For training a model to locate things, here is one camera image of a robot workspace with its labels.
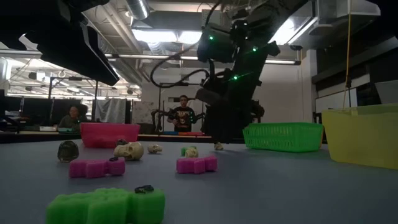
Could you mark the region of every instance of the green sponge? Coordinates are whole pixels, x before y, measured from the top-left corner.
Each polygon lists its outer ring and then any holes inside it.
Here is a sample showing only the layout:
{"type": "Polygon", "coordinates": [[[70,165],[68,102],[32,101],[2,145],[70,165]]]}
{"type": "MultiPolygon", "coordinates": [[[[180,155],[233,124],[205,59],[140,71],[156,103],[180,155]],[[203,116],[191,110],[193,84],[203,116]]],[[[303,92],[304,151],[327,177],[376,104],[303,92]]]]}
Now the green sponge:
{"type": "Polygon", "coordinates": [[[155,189],[137,194],[123,189],[59,195],[47,207],[47,224],[155,224],[164,217],[165,196],[155,189]]]}
{"type": "Polygon", "coordinates": [[[188,148],[190,148],[190,147],[197,149],[196,146],[182,147],[182,148],[181,148],[181,156],[185,156],[185,151],[186,151],[188,148]]]}

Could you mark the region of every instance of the toy skull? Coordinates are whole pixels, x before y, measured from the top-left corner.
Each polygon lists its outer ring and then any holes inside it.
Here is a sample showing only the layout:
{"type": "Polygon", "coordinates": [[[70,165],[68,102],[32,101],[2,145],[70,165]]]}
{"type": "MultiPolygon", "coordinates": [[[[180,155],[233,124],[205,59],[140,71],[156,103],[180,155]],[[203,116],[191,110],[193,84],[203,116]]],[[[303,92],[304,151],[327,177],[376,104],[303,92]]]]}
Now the toy skull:
{"type": "Polygon", "coordinates": [[[148,146],[148,152],[156,154],[157,152],[162,152],[163,148],[160,145],[150,145],[148,146]]]}
{"type": "Polygon", "coordinates": [[[129,142],[123,146],[116,146],[114,156],[124,157],[125,160],[139,160],[144,154],[144,148],[139,142],[129,142]]]}
{"type": "Polygon", "coordinates": [[[194,147],[188,147],[185,151],[186,158],[197,158],[199,156],[198,150],[194,147]]]}

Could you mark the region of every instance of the green plastic basket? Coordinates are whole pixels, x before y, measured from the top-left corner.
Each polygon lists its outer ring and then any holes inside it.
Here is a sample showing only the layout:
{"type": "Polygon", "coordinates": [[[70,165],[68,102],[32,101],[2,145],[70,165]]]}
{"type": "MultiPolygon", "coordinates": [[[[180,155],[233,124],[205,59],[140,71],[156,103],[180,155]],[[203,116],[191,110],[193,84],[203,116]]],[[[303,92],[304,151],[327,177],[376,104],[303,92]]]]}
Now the green plastic basket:
{"type": "Polygon", "coordinates": [[[251,149],[310,152],[320,148],[323,125],[313,123],[250,124],[243,130],[244,142],[251,149]]]}

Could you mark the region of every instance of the black t-shirt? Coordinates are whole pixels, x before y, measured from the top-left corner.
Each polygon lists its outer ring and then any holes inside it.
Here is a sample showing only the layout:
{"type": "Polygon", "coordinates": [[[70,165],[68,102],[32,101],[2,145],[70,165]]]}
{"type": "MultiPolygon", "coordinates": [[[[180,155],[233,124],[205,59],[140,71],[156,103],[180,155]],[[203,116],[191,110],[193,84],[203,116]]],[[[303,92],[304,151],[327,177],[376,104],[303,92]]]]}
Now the black t-shirt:
{"type": "Polygon", "coordinates": [[[174,131],[190,132],[192,130],[192,122],[195,119],[195,112],[190,107],[182,108],[179,106],[173,110],[169,119],[177,120],[177,125],[174,126],[174,131]]]}

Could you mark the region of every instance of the pink plastic basket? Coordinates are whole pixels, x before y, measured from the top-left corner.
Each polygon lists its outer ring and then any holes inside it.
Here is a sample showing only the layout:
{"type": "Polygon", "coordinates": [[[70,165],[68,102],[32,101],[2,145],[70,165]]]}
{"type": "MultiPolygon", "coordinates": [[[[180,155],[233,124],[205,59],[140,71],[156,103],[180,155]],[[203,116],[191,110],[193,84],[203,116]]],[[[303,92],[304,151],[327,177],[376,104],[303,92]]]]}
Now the pink plastic basket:
{"type": "Polygon", "coordinates": [[[137,141],[137,124],[81,123],[81,138],[85,147],[115,148],[118,139],[137,141]]]}

